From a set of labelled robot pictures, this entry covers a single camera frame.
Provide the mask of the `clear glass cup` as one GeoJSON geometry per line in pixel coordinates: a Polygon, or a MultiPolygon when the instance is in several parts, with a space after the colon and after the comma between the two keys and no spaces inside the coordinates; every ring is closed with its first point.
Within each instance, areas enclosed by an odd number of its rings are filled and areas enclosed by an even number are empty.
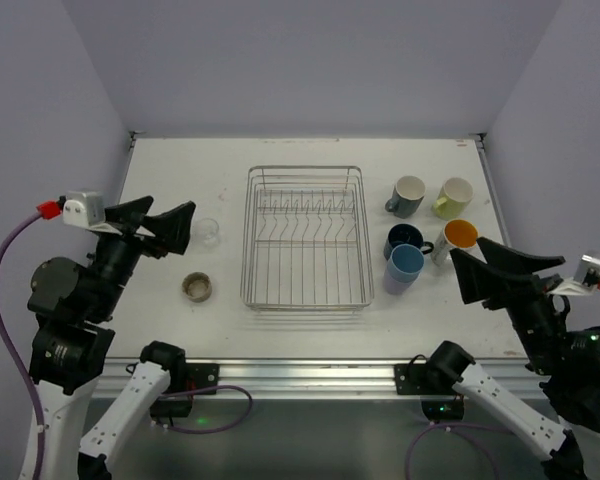
{"type": "Polygon", "coordinates": [[[194,233],[197,241],[207,247],[219,243],[219,224],[215,219],[203,218],[198,220],[194,226],[194,233]]]}

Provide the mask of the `white floral mug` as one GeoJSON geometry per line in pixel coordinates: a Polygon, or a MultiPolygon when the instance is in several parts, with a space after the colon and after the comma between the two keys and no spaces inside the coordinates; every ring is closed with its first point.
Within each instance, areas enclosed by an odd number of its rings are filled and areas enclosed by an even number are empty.
{"type": "Polygon", "coordinates": [[[430,254],[432,262],[436,266],[442,266],[454,248],[471,250],[477,244],[478,236],[478,230],[473,223],[464,219],[450,220],[433,243],[430,254]]]}

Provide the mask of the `beige speckled cup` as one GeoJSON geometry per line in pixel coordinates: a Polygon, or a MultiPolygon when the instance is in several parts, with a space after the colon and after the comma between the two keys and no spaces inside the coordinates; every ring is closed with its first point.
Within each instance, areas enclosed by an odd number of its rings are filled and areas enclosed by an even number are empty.
{"type": "Polygon", "coordinates": [[[193,303],[207,301],[213,291],[210,277],[203,272],[188,274],[181,283],[181,290],[185,297],[193,303]]]}

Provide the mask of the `light green mug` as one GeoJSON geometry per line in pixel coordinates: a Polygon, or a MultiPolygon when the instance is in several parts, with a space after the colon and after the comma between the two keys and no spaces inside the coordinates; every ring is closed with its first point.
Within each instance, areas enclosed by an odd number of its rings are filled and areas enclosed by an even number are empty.
{"type": "Polygon", "coordinates": [[[442,220],[458,218],[474,197],[472,184],[460,177],[447,179],[432,205],[433,213],[442,220]]]}

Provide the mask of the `light blue tumbler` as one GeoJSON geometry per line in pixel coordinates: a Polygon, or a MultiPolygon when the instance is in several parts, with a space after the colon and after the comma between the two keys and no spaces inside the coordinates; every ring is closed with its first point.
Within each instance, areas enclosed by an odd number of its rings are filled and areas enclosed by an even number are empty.
{"type": "Polygon", "coordinates": [[[424,254],[415,246],[402,244],[395,247],[387,261],[388,275],[399,282],[413,282],[424,268],[424,254]]]}

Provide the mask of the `dark blue mug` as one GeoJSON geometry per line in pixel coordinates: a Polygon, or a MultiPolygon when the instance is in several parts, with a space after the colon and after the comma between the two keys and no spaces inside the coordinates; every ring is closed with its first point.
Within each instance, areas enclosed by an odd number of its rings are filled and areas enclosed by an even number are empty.
{"type": "Polygon", "coordinates": [[[408,244],[418,248],[423,255],[430,254],[434,245],[426,241],[422,232],[414,225],[400,223],[393,226],[386,237],[383,255],[386,260],[390,258],[391,252],[399,245],[408,244]]]}

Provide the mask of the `teal grey mug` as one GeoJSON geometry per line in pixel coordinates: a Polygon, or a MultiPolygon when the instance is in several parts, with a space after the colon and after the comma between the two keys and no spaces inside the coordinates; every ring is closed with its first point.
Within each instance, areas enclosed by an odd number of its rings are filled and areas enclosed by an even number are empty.
{"type": "Polygon", "coordinates": [[[418,210],[425,194],[426,186],[419,177],[403,176],[396,181],[385,211],[401,219],[409,218],[418,210]]]}

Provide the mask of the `lavender tumbler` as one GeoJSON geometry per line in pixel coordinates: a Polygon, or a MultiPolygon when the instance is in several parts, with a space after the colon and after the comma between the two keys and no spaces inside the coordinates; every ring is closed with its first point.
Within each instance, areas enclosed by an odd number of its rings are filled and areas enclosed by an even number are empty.
{"type": "Polygon", "coordinates": [[[401,281],[393,278],[391,274],[386,271],[383,276],[383,288],[390,295],[402,295],[411,285],[415,282],[414,279],[407,281],[401,281]]]}

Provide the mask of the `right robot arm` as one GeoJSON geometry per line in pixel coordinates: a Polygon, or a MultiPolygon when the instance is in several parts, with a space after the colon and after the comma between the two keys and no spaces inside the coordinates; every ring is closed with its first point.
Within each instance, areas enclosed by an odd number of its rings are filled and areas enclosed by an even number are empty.
{"type": "Polygon", "coordinates": [[[480,237],[476,258],[460,248],[450,256],[464,303],[505,310],[527,355],[527,369],[558,416],[551,421],[502,387],[460,345],[442,342],[424,367],[425,383],[452,390],[493,415],[540,461],[549,479],[600,479],[600,326],[569,330],[568,307],[555,298],[600,291],[600,256],[584,254],[571,278],[541,277],[561,256],[522,253],[480,237]]]}

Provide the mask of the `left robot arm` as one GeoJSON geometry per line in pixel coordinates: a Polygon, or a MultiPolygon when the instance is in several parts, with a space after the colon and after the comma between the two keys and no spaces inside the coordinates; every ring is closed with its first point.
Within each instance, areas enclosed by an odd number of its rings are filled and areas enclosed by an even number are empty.
{"type": "Polygon", "coordinates": [[[182,255],[189,245],[195,203],[150,215],[152,203],[144,196],[106,207],[97,192],[70,192],[37,208],[41,218],[61,217],[98,241],[87,265],[55,257],[31,278],[27,308],[39,328],[28,369],[38,395],[30,438],[42,437],[44,446],[41,453],[27,451],[24,479],[111,478],[119,450],[150,407],[189,384],[184,350],[153,341],[109,410],[89,432],[83,430],[115,336],[104,325],[137,263],[143,256],[182,255]]]}

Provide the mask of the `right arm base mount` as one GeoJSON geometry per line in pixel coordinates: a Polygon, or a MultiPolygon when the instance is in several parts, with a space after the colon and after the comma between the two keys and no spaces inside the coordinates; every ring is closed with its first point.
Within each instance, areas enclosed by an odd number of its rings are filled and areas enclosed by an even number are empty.
{"type": "Polygon", "coordinates": [[[464,397],[450,386],[429,378],[428,358],[417,354],[407,363],[393,366],[396,394],[419,398],[425,418],[434,423],[464,419],[464,397]]]}

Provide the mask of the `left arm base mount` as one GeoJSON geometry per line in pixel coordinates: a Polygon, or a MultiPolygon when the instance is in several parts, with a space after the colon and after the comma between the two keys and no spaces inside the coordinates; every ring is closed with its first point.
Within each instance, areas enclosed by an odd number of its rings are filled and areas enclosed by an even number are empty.
{"type": "MultiPolygon", "coordinates": [[[[218,384],[220,366],[217,363],[187,363],[173,380],[165,394],[196,390],[218,384]]],[[[174,425],[175,419],[187,418],[193,409],[194,396],[159,397],[150,407],[152,420],[174,425]]]]}

